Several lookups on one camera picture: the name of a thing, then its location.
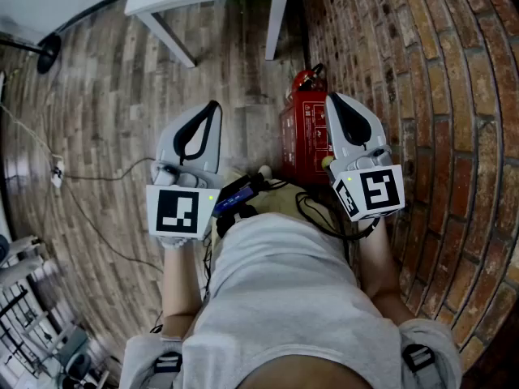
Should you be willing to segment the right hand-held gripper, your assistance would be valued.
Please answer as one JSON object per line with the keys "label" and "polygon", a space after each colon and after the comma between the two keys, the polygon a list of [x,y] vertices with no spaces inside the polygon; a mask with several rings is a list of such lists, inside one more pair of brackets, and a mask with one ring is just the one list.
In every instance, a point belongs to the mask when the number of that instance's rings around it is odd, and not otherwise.
{"label": "right hand-held gripper", "polygon": [[327,95],[325,113],[336,157],[329,165],[332,188],[350,220],[383,217],[402,209],[402,168],[392,162],[377,116],[362,103],[337,92]]}

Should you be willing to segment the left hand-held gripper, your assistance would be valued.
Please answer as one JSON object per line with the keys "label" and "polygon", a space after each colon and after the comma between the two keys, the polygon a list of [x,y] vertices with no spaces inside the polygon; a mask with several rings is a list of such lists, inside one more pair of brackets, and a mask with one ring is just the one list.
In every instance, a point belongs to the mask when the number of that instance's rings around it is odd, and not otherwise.
{"label": "left hand-held gripper", "polygon": [[217,174],[221,119],[220,104],[211,100],[181,113],[162,131],[146,185],[150,235],[167,241],[204,237],[224,185]]}

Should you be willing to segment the person's left forearm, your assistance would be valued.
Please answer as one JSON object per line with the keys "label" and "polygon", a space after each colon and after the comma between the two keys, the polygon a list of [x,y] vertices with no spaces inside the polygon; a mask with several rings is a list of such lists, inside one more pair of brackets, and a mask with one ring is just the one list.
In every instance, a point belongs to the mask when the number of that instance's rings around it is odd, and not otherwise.
{"label": "person's left forearm", "polygon": [[202,308],[195,251],[191,243],[165,251],[162,335],[167,339],[184,339]]}

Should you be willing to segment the person's right forearm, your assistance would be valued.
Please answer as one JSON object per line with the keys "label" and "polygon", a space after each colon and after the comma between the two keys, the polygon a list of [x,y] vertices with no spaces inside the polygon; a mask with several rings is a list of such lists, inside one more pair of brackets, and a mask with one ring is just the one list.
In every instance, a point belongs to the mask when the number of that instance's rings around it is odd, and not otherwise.
{"label": "person's right forearm", "polygon": [[401,300],[397,265],[390,249],[384,218],[368,237],[359,240],[360,283],[383,317],[399,326],[414,318]]}

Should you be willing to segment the black device with blue label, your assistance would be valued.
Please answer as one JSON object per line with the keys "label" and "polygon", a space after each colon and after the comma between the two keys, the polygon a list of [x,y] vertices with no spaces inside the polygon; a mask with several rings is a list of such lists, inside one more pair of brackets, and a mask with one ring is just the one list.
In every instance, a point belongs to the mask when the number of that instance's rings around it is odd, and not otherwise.
{"label": "black device with blue label", "polygon": [[259,175],[254,177],[246,175],[225,186],[219,194],[212,216],[218,218],[225,214],[234,214],[243,203],[260,192],[262,182],[263,178]]}

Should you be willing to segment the red fire extinguisher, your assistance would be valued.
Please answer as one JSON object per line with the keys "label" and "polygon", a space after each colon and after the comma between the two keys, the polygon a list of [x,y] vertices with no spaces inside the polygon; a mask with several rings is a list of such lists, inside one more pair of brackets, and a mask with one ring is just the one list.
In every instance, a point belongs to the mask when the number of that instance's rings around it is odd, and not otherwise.
{"label": "red fire extinguisher", "polygon": [[310,70],[299,72],[294,78],[291,92],[326,92],[328,84],[321,75],[323,69],[324,64],[318,63]]}

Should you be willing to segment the black waist clip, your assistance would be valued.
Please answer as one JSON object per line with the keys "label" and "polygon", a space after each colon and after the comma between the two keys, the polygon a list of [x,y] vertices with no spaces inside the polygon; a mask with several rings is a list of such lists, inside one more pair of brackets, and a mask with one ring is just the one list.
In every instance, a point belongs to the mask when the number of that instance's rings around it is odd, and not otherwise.
{"label": "black waist clip", "polygon": [[233,208],[226,213],[220,215],[216,221],[217,234],[223,238],[229,229],[237,224],[240,220],[257,216],[258,212],[254,207],[243,204],[240,207]]}

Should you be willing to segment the person's khaki trousers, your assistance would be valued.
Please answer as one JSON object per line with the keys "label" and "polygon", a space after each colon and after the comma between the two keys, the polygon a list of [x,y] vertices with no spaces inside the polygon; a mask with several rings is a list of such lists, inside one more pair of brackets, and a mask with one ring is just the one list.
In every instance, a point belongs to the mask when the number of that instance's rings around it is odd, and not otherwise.
{"label": "person's khaki trousers", "polygon": [[[259,175],[263,178],[258,172],[248,174],[237,169],[230,169],[225,175],[224,187],[246,175],[251,177]],[[259,193],[243,204],[254,207],[258,215],[272,212],[280,213],[283,216],[309,222],[331,236],[345,234],[341,213],[334,206],[326,204],[320,190],[307,191],[300,186],[274,177],[270,180],[263,178]],[[219,237],[216,221],[217,218],[212,217],[212,237],[214,239]]]}

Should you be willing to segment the white power strip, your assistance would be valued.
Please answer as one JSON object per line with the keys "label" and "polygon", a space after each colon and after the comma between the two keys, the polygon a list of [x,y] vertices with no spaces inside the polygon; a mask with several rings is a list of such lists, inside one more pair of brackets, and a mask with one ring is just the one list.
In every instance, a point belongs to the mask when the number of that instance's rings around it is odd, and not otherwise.
{"label": "white power strip", "polygon": [[64,162],[63,160],[57,160],[52,167],[50,181],[54,187],[60,189],[62,186],[62,180],[64,176]]}

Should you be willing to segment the person's grey t-shirt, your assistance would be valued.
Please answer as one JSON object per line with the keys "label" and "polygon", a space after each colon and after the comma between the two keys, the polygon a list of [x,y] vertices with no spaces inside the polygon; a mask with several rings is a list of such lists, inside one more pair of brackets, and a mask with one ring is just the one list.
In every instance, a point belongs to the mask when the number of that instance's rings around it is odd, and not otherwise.
{"label": "person's grey t-shirt", "polygon": [[173,389],[236,389],[290,355],[344,365],[372,389],[405,389],[409,344],[435,354],[436,389],[460,388],[461,360],[445,325],[415,316],[395,325],[363,292],[337,240],[266,213],[238,222],[218,244],[208,299],[184,339],[128,340],[120,389],[148,389],[155,360],[168,352],[182,354]]}

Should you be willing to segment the black standing fan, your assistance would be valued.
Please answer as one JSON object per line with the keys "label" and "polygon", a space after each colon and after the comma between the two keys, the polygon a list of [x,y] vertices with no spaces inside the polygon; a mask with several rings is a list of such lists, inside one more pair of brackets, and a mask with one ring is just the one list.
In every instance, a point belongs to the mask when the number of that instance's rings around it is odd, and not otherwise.
{"label": "black standing fan", "polygon": [[43,39],[39,45],[28,45],[0,38],[0,45],[36,53],[38,55],[36,70],[40,75],[45,75],[58,58],[62,46],[62,39],[58,34],[52,33]]}

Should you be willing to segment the black metal railing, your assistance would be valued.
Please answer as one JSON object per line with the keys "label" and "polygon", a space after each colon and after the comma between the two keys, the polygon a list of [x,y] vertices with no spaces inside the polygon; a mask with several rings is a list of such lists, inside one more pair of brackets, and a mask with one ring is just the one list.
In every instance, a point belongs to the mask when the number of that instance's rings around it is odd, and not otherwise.
{"label": "black metal railing", "polygon": [[10,373],[44,373],[53,332],[45,325],[47,313],[36,307],[27,286],[16,283],[0,291],[0,353]]}

